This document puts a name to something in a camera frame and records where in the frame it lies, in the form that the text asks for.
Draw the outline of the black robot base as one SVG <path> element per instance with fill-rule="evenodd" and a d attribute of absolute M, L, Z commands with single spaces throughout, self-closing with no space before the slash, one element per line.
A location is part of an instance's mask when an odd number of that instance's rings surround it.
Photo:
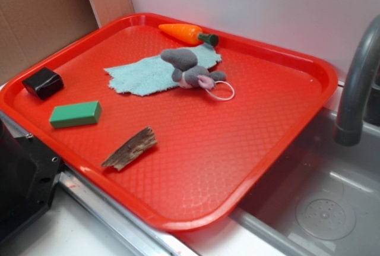
<path fill-rule="evenodd" d="M 36 137 L 14 137 L 1 122 L 1 243 L 52 205 L 63 162 Z"/>

